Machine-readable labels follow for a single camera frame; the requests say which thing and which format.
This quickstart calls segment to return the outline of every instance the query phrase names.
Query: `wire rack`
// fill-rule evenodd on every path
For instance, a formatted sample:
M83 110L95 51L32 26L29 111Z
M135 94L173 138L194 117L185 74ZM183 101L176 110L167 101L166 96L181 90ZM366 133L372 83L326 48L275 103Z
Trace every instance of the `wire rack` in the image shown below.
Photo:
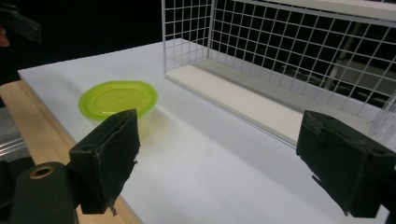
M164 0L165 72L211 60L374 123L392 114L396 12L387 10L394 1L349 12L291 2ZM384 128L378 123L372 133Z

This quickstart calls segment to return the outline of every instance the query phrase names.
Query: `white wire grid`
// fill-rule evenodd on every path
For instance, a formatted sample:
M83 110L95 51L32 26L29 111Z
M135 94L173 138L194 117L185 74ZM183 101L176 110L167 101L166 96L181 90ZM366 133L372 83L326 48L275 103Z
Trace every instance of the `white wire grid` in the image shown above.
M256 0L163 0L163 40L165 71L210 59L366 119L396 90L395 21Z

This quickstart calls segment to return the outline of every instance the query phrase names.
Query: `lime green plastic container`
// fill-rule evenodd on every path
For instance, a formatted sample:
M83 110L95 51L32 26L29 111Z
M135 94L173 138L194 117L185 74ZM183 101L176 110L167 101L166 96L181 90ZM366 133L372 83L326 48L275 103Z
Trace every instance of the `lime green plastic container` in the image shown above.
M135 108L139 124L139 135L146 135L150 112L156 105L156 90L142 81L108 81L94 86L79 98L78 108L94 126L109 116Z

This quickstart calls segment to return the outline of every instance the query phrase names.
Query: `white tabletop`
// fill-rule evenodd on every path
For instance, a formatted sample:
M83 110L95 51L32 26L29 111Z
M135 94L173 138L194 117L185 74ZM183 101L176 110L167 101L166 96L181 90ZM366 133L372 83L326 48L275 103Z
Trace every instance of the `white tabletop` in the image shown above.
M138 164L122 191L145 223L384 223L345 217L295 149L165 79L156 43L20 71L76 140L92 129L78 110L90 87L143 80L159 93Z

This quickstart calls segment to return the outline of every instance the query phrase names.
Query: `human hand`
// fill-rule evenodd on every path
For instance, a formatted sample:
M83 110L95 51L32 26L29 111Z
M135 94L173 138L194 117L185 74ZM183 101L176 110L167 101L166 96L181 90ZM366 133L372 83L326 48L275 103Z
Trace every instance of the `human hand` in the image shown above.
M8 47L9 41L6 36L6 29L0 25L0 47Z

